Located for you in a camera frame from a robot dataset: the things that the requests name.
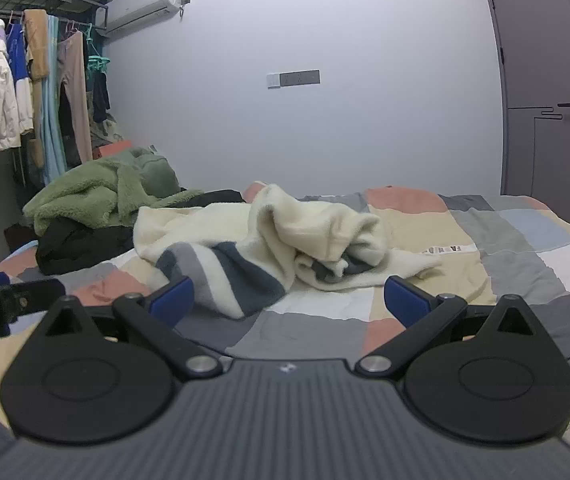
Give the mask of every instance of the light blue towel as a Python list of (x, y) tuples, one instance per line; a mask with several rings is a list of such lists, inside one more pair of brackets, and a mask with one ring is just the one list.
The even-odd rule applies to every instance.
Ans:
[(45, 152), (43, 181), (45, 185), (67, 171), (63, 137), (58, 124), (58, 18), (55, 16), (47, 17), (47, 41), (49, 75), (42, 80), (43, 99), (41, 106), (42, 139)]

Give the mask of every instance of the gray door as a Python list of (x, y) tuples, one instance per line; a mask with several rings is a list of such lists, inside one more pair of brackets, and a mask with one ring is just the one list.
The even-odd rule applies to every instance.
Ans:
[(489, 0), (502, 79), (502, 192), (570, 223), (570, 0)]

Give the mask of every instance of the patchwork bedspread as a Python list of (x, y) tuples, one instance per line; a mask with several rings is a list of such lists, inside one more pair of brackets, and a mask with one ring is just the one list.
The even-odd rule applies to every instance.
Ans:
[[(250, 202), (264, 186), (245, 192)], [(442, 263), (411, 281), (430, 292), (453, 292), (469, 303), (495, 304), (520, 294), (570, 362), (570, 225), (528, 197), (439, 196), (381, 187), (345, 196), (302, 200), (341, 202), (379, 215), (394, 245), (442, 256)], [(14, 282), (41, 279), (35, 248), (0, 264)], [(90, 269), (60, 276), (85, 305), (104, 305), (126, 292), (151, 292), (159, 271), (134, 251)], [(25, 316), (0, 340), (0, 379), (42, 314)], [(217, 354), (251, 358), (343, 357), (353, 364), (403, 330), (383, 301), (382, 288), (321, 292), (297, 283), (278, 303), (231, 320), (195, 307), (176, 330)], [(0, 408), (0, 422), (6, 424)], [(0, 442), (8, 438), (0, 430)], [(565, 434), (570, 442), (570, 426)]]

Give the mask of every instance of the pink fabric square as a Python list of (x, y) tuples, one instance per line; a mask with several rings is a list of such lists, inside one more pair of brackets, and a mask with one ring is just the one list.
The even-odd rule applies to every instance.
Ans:
[(383, 343), (395, 338), (404, 330), (401, 322), (395, 318), (379, 319), (367, 323), (367, 332), (365, 334), (365, 343), (363, 345), (362, 355), (369, 354)]
[(529, 204), (534, 209), (546, 209), (549, 211), (549, 208), (545, 204), (543, 204), (542, 202), (540, 202), (539, 200), (536, 200), (535, 198), (533, 198), (531, 196), (523, 196), (521, 198), (525, 199), (526, 202), (529, 202)]
[(242, 199), (245, 200), (245, 202), (248, 204), (251, 204), (254, 201), (254, 198), (256, 198), (256, 195), (258, 195), (260, 190), (264, 187), (267, 187), (267, 184), (257, 180), (245, 190), (245, 192), (242, 194)]
[(149, 289), (131, 274), (114, 270), (103, 280), (81, 287), (72, 294), (85, 306), (100, 306), (111, 304), (116, 298), (128, 292), (139, 292), (144, 296), (150, 293)]
[(36, 263), (36, 247), (30, 247), (25, 251), (0, 262), (0, 272), (15, 278), (26, 269), (38, 267)]
[(448, 211), (436, 193), (409, 187), (388, 186), (367, 189), (367, 203), (376, 209), (396, 209), (401, 213), (444, 213)]

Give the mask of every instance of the clothing label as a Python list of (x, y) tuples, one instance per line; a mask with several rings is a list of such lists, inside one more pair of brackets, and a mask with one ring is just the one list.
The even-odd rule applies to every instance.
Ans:
[(449, 245), (433, 246), (423, 251), (424, 254), (453, 254), (453, 253), (475, 253), (478, 250), (476, 244), (470, 245)]

